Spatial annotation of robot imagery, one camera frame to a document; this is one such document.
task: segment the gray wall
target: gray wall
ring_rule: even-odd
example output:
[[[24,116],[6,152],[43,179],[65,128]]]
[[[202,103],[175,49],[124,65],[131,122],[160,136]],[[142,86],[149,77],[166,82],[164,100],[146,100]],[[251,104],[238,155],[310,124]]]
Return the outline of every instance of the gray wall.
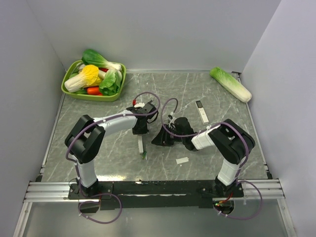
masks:
[[[282,0],[242,81],[272,175],[298,235],[315,236],[316,1]]]
[[[0,4],[0,235],[12,236],[39,173],[64,69],[24,0]]]
[[[87,47],[129,69],[241,72],[280,0],[27,0],[67,68]]]

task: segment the green basket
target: green basket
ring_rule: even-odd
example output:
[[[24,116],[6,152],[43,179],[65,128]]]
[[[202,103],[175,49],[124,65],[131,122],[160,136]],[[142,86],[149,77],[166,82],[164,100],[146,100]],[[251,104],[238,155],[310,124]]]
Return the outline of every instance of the green basket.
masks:
[[[71,97],[74,97],[76,99],[80,99],[80,100],[91,100],[91,101],[107,101],[107,102],[111,102],[111,101],[115,101],[119,98],[122,89],[123,89],[123,85],[125,82],[125,77],[126,77],[126,67],[122,65],[122,84],[120,86],[119,92],[116,93],[115,95],[110,95],[110,96],[106,96],[106,95],[82,95],[82,94],[75,94],[75,93],[70,93],[67,91],[67,89],[65,88],[65,81],[67,81],[70,77],[70,75],[73,73],[74,69],[79,65],[83,63],[81,60],[75,61],[70,68],[68,69],[66,75],[64,76],[63,82],[61,84],[61,90],[67,94],[70,95]]]

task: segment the purple cable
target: purple cable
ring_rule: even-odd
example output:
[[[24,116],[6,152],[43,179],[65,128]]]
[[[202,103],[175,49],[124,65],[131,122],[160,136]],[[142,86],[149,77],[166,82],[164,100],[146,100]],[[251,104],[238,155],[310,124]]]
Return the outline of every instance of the purple cable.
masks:
[[[165,129],[166,132],[168,132],[170,135],[172,135],[172,136],[174,136],[174,137],[192,137],[192,136],[198,135],[198,134],[201,133],[201,132],[206,131],[206,129],[205,129],[205,130],[202,130],[202,131],[200,131],[200,132],[198,132],[198,133],[189,134],[189,135],[177,135],[177,134],[174,134],[174,133],[170,132],[170,131],[166,128],[166,126],[164,125],[164,123],[163,123],[162,115],[163,115],[164,108],[166,107],[166,105],[167,105],[171,100],[175,100],[175,101],[177,102],[176,108],[174,109],[173,112],[176,111],[177,106],[178,106],[178,100],[177,100],[177,98],[170,98],[170,99],[168,99],[168,100],[164,103],[164,105],[163,105],[163,107],[162,107],[162,110],[161,110],[161,115],[160,115],[160,120],[161,120],[162,127]],[[241,168],[242,168],[242,167],[246,164],[246,162],[248,161],[249,148],[248,148],[248,146],[247,146],[246,141],[245,141],[244,138],[242,137],[242,135],[241,135],[233,126],[231,126],[229,123],[226,123],[226,122],[219,122],[219,123],[217,123],[217,124],[212,125],[212,126],[210,127],[210,129],[211,129],[211,128],[214,128],[214,127],[216,127],[216,126],[218,126],[218,125],[220,125],[220,124],[226,125],[226,126],[229,127],[232,131],[234,131],[234,133],[241,139],[241,142],[243,143],[243,145],[244,145],[244,147],[245,147],[245,150],[246,150],[246,158],[245,158],[245,160],[243,161],[243,163],[240,165],[239,171],[238,171],[237,174],[236,174],[236,185],[238,185],[239,183],[242,183],[242,182],[249,183],[250,185],[252,185],[252,186],[258,191],[258,194],[259,194],[259,196],[260,196],[260,207],[259,207],[258,211],[257,211],[255,214],[251,215],[250,217],[234,217],[234,216],[228,216],[228,215],[226,216],[226,215],[223,214],[223,213],[220,213],[220,214],[222,214],[222,215],[224,215],[224,216],[226,216],[226,217],[228,217],[228,218],[231,218],[231,219],[249,220],[249,219],[252,219],[252,218],[256,217],[256,216],[260,213],[260,211],[261,211],[261,209],[262,209],[262,202],[263,202],[261,192],[259,191],[259,189],[258,189],[253,183],[251,183],[251,182],[249,182],[249,181],[246,181],[246,180],[238,181],[238,176],[239,176],[239,174],[240,174]]]
[[[252,186],[257,190],[257,192],[258,192],[258,194],[259,194],[259,196],[260,196],[260,206],[259,206],[258,211],[257,211],[255,214],[252,214],[251,216],[248,216],[248,217],[237,217],[237,216],[229,216],[229,215],[223,214],[223,213],[220,212],[220,210],[218,210],[216,207],[214,207],[214,209],[218,212],[219,215],[225,216],[225,217],[230,218],[230,219],[243,220],[243,221],[245,221],[245,220],[250,220],[250,219],[252,219],[252,218],[258,216],[259,213],[260,213],[261,210],[262,210],[262,206],[263,206],[262,194],[261,194],[260,190],[259,190],[253,183],[251,183],[251,182],[249,182],[249,181],[247,181],[247,180],[240,180],[240,181],[238,181],[238,184],[239,184],[239,183],[248,183],[248,184],[252,185]]]
[[[148,113],[148,114],[137,114],[137,116],[143,116],[143,117],[145,117],[145,116],[150,116],[150,115],[155,114],[155,113],[158,111],[159,107],[160,107],[160,99],[159,99],[159,97],[158,97],[156,94],[152,93],[152,92],[145,91],[145,92],[142,92],[142,93],[138,94],[138,95],[134,98],[134,100],[136,100],[139,96],[141,96],[141,95],[143,95],[143,94],[151,94],[151,95],[153,95],[154,97],[156,97],[157,100],[158,100],[158,106],[157,106],[157,108],[156,108],[154,111],[152,111],[151,113]],[[107,118],[106,120],[109,121],[109,120],[116,119],[116,118],[120,118],[120,117],[123,117],[123,116],[135,116],[135,114],[125,114],[125,115],[124,115],[124,114],[119,114],[119,115],[113,115],[113,116]],[[84,197],[87,197],[87,196],[84,195],[84,193],[83,193],[83,191],[82,191],[82,189],[81,189],[80,173],[79,173],[79,169],[78,169],[78,165],[77,165],[77,160],[71,159],[71,158],[69,158],[68,156],[69,156],[70,151],[71,151],[71,149],[72,149],[74,143],[76,142],[76,140],[78,140],[78,139],[80,138],[80,136],[82,136],[89,128],[91,128],[91,127],[93,127],[93,126],[95,126],[95,125],[97,125],[97,124],[99,124],[99,123],[102,123],[102,122],[104,122],[103,119],[101,119],[101,120],[99,120],[99,121],[96,121],[96,122],[93,122],[93,123],[90,124],[89,126],[85,127],[83,130],[81,130],[80,133],[78,133],[78,135],[77,135],[77,136],[73,139],[73,141],[70,143],[70,145],[69,145],[69,147],[68,147],[68,149],[67,149],[67,151],[66,151],[66,159],[67,159],[67,160],[70,160],[70,161],[72,161],[72,162],[75,163],[76,173],[77,173],[77,176],[78,176],[78,178],[79,178],[79,191],[80,191],[80,193],[81,193]],[[121,203],[119,197],[116,196],[116,195],[114,195],[114,194],[104,193],[104,194],[96,194],[96,195],[93,195],[93,196],[91,196],[91,198],[100,197],[100,196],[103,196],[103,195],[110,195],[110,196],[115,197],[115,198],[118,200],[118,202],[119,202],[119,212],[118,212],[118,215],[116,216],[116,218],[114,218],[112,221],[102,222],[102,221],[97,221],[97,220],[95,220],[95,219],[93,219],[93,218],[91,218],[91,217],[88,217],[88,216],[84,215],[84,214],[80,211],[81,205],[83,205],[84,203],[96,203],[96,202],[94,202],[94,201],[85,201],[85,202],[82,202],[82,203],[78,206],[78,211],[79,211],[80,215],[82,215],[83,217],[85,217],[85,218],[87,218],[87,219],[89,219],[89,220],[91,220],[91,221],[93,221],[93,222],[99,223],[99,224],[110,224],[110,223],[114,222],[115,220],[117,220],[117,219],[119,218],[119,216],[121,215],[121,213],[122,213],[122,203]]]

